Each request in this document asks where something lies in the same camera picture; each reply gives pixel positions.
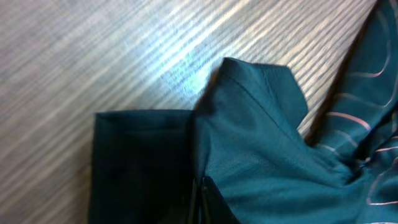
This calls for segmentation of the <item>black printed cycling jersey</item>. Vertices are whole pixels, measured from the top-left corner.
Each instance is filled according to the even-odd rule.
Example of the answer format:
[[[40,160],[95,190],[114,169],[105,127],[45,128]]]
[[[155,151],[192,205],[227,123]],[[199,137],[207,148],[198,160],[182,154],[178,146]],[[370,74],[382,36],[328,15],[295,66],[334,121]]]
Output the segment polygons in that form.
[[[161,223],[211,177],[239,223],[397,222],[397,2],[379,1],[308,138],[287,67],[223,60],[194,110],[98,113],[90,223]]]

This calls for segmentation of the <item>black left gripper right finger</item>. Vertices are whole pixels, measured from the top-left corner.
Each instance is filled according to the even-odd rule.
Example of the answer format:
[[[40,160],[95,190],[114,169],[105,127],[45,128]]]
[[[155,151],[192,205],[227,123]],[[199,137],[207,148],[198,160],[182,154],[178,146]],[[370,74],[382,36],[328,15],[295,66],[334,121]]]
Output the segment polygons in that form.
[[[211,177],[202,178],[201,223],[239,224]]]

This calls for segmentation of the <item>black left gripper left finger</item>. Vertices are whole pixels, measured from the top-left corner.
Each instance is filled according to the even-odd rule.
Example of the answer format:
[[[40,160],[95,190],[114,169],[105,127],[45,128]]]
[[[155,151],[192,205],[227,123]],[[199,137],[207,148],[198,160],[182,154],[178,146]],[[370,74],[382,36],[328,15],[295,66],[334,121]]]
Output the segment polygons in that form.
[[[191,224],[196,223],[198,185],[195,179],[189,188],[189,192],[181,196],[180,201],[169,207],[166,215],[162,218],[161,224]]]

